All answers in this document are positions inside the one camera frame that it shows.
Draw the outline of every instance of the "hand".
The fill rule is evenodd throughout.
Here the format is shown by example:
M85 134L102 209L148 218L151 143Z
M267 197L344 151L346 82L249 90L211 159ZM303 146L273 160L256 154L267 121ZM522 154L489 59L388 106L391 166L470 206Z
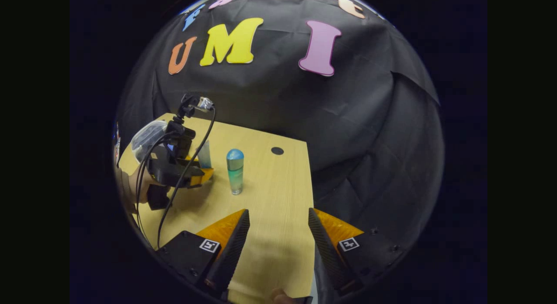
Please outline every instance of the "hand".
M273 289L271 292L271 300L273 300L273 304L296 304L281 288Z
M129 176L129 183L130 183L131 193L134 196L134 198L133 198L134 203L136 202L136 196L137 196L137 194L135 193L135 188L136 188L135 181L137 181L138 175L139 175L139 167L137 167L137 169L134 171L134 173L131 176ZM143 171L143 181L141 182L141 189L139 190L139 202L140 203L147 203L147 190L149 189L149 186L151 184L162 185L162 184L158 183L157 181L155 181L155 179L153 179L153 177L151 177L151 175L149 174L149 171L147 171L147 167L145 167L145 170Z

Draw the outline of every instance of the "pink letter i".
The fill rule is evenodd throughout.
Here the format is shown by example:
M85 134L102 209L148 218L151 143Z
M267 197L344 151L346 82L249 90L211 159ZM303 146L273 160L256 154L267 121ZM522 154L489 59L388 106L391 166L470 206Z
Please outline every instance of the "pink letter i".
M302 70L308 70L324 76L332 76L335 69L331 66L332 46L335 38L342 33L336 27L318 21L308 21L312 36L308 53L298 62Z

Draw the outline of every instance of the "cable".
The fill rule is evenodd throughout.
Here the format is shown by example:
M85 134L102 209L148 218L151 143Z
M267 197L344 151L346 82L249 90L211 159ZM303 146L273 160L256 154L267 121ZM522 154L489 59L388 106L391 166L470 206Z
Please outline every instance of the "cable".
M184 175L188 171L189 166L191 166L191 163L193 163L193 160L197 157L197 154L199 153L199 150L205 144L205 141L207 140L207 137L209 137L209 133L211 133L211 129L213 128L213 123L215 123L215 116L217 115L217 110L215 109L215 105L213 105L211 107L211 110L213 110L213 118L211 119L211 123L209 124L209 128L207 129L207 133L205 133L205 137L203 138L203 140L201 140L201 144L199 145L199 147L197 147L197 149L195 150L195 153L193 154L191 159L189 159L189 162L185 166L184 171L182 171L182 173L180 175L180 178L178 179L178 183L176 183L174 191L172 192L171 199L168 202L167 207L164 210L163 217L161 218L161 223L159 224L159 231L157 233L157 248L158 249L161 248L161 245L159 243L161 241L161 229L163 228L163 222L164 222L164 219L167 216L167 213L168 213L169 209L172 206L172 202L174 201L174 197L176 196L176 192L178 191L178 187L180 186L181 181L184 179Z
M151 146L151 148L149 149L147 154L145 154L145 156L143 157L143 159L139 163L139 172L138 172L138 176L135 179L135 204L136 204L136 210L137 210L137 215L138 215L138 224L139 224L139 227L140 227L139 231L143 233L143 235L145 236L145 239L147 239L148 242L149 242L149 239L147 238L147 233L145 232L145 229L143 229L143 223L141 222L141 217L139 216L139 197L140 197L140 192L141 192L141 184L143 183L143 173L145 173L145 167L147 167L147 160L151 156L151 153L152 153L153 149L155 148L155 146L158 146L159 144L164 143L165 139L167 137L170 137L174 133L175 132L166 133L165 135L159 137L159 139L157 139L157 141L155 141L155 143Z

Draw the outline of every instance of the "table surface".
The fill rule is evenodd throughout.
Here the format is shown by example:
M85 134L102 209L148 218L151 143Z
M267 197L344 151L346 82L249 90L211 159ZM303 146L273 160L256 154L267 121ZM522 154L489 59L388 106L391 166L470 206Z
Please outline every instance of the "table surface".
M158 119L169 121L172 116L165 114ZM209 121L190 118L184 126L197 132L191 155ZM251 226L228 286L228 300L238 304L270 302L275 287L284 288L291 297L309 296L315 243L308 227L313 195L306 143L219 122L215 122L208 141L213 180L196 189L179 189L164 221L161 246L183 230L197 233L231 213L249 209ZM284 154L273 154L272 147L280 147ZM226 154L230 149L240 149L245 155L239 195L232 195L228 181ZM119 166L131 174L138 165L128 145ZM151 211L148 204L139 207L153 248L163 211Z

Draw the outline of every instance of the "black cloth backdrop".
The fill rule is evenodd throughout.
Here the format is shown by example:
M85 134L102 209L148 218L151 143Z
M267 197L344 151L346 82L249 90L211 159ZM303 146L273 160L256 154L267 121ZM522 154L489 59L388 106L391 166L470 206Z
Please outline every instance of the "black cloth backdrop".
M315 207L364 231L376 227L409 249L436 202L444 159L438 97L410 44L372 11L363 7L366 18L356 18L337 0L233 0L209 10L215 1L185 32L185 16L174 17L138 60L117 116L122 149L145 124L175 112L185 92L204 94L219 122L307 142ZM253 17L264 21L252 63L199 65L209 28L225 24L230 33ZM342 32L333 76L298 67L310 40L308 20ZM185 67L170 75L172 48L192 36ZM316 258L318 284L325 284L319 267ZM320 302L332 297L320 292Z

